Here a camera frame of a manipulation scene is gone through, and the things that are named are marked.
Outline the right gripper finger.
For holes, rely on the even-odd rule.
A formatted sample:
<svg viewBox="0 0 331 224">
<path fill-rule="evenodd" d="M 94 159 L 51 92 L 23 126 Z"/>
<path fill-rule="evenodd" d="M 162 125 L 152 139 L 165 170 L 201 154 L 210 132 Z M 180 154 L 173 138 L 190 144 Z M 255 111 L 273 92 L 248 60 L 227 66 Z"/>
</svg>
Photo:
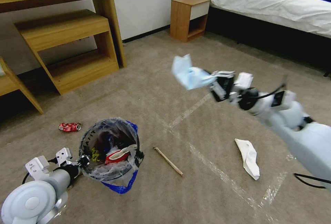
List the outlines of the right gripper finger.
<svg viewBox="0 0 331 224">
<path fill-rule="evenodd" d="M 209 78 L 233 78 L 235 75 L 235 71 L 214 71 L 208 75 Z"/>
<path fill-rule="evenodd" d="M 218 82 L 209 84 L 209 90 L 216 102 L 223 101 L 223 88 L 219 85 Z"/>
</svg>

